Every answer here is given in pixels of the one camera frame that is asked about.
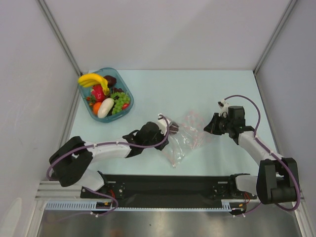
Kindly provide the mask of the dark purple fake fruit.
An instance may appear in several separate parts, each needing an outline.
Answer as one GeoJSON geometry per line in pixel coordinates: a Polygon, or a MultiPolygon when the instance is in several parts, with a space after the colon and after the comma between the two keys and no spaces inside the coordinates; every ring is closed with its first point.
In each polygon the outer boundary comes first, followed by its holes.
{"type": "Polygon", "coordinates": [[[172,121],[171,124],[169,125],[169,133],[174,135],[177,134],[179,132],[179,125],[172,121]]]}

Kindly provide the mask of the yellow fake banana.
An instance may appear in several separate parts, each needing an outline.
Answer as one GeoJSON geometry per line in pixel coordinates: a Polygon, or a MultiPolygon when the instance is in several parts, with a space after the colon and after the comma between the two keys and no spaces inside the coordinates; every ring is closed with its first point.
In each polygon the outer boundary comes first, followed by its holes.
{"type": "Polygon", "coordinates": [[[108,87],[108,81],[100,76],[99,74],[95,73],[90,73],[90,74],[85,74],[82,75],[78,79],[78,84],[82,87],[91,87],[94,85],[101,85],[102,91],[104,95],[109,95],[110,94],[110,89],[108,87]]]}

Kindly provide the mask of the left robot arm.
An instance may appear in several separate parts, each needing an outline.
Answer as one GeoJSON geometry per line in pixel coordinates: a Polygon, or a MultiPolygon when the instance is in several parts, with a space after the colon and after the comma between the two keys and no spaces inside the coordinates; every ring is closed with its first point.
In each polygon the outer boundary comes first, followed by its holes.
{"type": "Polygon", "coordinates": [[[91,143],[72,137],[49,158],[46,176],[62,187],[80,185],[102,198],[108,194],[109,186],[103,174],[89,166],[110,158],[134,157],[148,148],[163,150],[168,145],[170,125],[169,119],[160,116],[157,122],[147,122],[139,130],[111,142],[91,143]]]}

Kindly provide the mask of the green fake grapes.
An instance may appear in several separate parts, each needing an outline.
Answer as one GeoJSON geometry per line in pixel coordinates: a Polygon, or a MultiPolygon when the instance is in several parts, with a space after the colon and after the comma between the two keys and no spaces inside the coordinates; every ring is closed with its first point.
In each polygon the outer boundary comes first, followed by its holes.
{"type": "Polygon", "coordinates": [[[119,112],[123,111],[122,106],[125,103],[131,102],[131,98],[127,92],[122,93],[112,93],[111,98],[114,99],[115,103],[112,108],[112,115],[118,114],[119,112]]]}

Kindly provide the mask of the clear zip top bag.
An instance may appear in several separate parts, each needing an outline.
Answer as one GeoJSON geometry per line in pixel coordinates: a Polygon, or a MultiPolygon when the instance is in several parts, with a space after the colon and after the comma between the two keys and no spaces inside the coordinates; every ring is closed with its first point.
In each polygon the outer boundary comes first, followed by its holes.
{"type": "Polygon", "coordinates": [[[194,110],[187,111],[181,117],[172,120],[179,125],[179,132],[174,135],[168,134],[169,144],[162,150],[162,154],[170,161],[172,167],[176,167],[193,150],[211,142],[212,136],[203,130],[206,122],[194,110]]]}

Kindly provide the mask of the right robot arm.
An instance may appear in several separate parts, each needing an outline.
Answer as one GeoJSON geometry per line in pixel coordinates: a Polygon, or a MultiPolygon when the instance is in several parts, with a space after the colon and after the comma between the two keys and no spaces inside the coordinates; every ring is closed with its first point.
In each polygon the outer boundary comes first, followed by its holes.
{"type": "Polygon", "coordinates": [[[256,176],[237,175],[228,185],[233,198],[245,192],[257,196],[262,204],[300,202],[300,187],[297,162],[274,153],[256,134],[252,126],[245,124],[242,106],[229,106],[219,102],[220,112],[214,113],[205,132],[213,135],[228,134],[258,164],[256,176]]]}

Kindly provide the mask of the fake orange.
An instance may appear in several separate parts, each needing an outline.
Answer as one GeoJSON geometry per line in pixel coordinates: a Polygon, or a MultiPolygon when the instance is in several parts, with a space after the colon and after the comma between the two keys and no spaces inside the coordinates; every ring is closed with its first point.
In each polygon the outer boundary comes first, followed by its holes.
{"type": "Polygon", "coordinates": [[[102,102],[96,102],[92,107],[92,112],[97,115],[102,102]]]}

